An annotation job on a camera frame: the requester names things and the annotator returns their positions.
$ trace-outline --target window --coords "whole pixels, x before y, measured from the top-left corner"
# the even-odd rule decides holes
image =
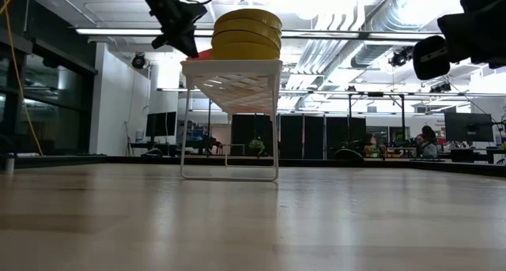
[[[0,86],[7,86],[7,78],[9,76],[9,60],[0,58]]]
[[[6,95],[0,93],[0,124],[3,122],[3,111],[6,108]]]
[[[85,81],[83,76],[64,66],[29,55],[26,60],[25,92],[58,101],[69,106],[82,106]]]
[[[44,154],[64,155],[79,152],[79,111],[30,99],[25,99],[25,104]],[[24,108],[20,113],[17,133],[25,136],[22,145],[25,152],[38,152]]]
[[[388,143],[388,127],[387,126],[366,126],[365,132],[372,134],[378,144]]]
[[[390,127],[390,141],[405,141],[402,139],[402,127]],[[406,139],[410,139],[410,128],[405,128]]]

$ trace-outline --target stack of yellow discs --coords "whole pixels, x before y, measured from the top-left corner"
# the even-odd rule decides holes
[[[278,59],[281,21],[261,9],[226,13],[214,24],[213,59]]]

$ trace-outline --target glass wall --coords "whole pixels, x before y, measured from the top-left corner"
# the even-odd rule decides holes
[[[46,154],[68,154],[79,151],[79,112],[75,110],[25,99],[20,112],[17,133],[26,140],[33,139],[25,106],[32,121],[40,146]],[[29,142],[28,148],[35,143]]]
[[[0,59],[0,133],[18,152],[39,152],[29,116],[44,155],[87,153],[93,76],[69,70],[41,55],[16,53],[23,78],[22,99],[9,52],[0,50],[7,57]]]
[[[72,106],[82,106],[84,77],[64,66],[29,55],[26,59],[25,91]]]
[[[0,86],[7,86],[9,59],[0,57]]]
[[[0,123],[3,122],[3,111],[6,107],[6,95],[0,93]]]

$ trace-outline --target bottle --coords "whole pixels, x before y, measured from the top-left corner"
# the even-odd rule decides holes
[[[496,146],[497,146],[497,148],[502,148],[502,146],[503,146],[503,138],[500,135],[500,131],[499,130],[496,131],[495,138],[496,138]]]
[[[140,143],[142,140],[144,140],[144,130],[139,129],[135,132],[135,142]]]

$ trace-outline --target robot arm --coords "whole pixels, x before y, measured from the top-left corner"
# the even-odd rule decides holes
[[[163,34],[153,42],[153,48],[170,45],[185,55],[197,58],[194,40],[194,23],[207,13],[203,3],[185,3],[180,0],[145,0],[151,9],[149,15],[155,16],[161,24]]]

